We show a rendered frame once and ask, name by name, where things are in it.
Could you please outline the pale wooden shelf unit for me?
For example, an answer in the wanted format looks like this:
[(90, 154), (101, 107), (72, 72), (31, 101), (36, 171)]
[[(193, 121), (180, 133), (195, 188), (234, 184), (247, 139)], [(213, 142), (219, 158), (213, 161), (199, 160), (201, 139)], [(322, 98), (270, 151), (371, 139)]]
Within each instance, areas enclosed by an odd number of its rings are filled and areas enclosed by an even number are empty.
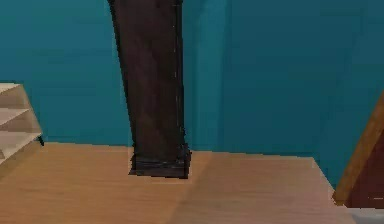
[(0, 178), (17, 165), (20, 153), (35, 142), (45, 145), (42, 128), (24, 86), (0, 83)]

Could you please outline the brown wooden room door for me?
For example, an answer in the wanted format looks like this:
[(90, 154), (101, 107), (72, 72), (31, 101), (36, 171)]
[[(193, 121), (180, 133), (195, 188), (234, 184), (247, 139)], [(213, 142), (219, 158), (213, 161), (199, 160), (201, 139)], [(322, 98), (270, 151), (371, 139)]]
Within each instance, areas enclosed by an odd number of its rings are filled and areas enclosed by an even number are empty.
[(384, 209), (384, 90), (333, 193), (338, 206)]

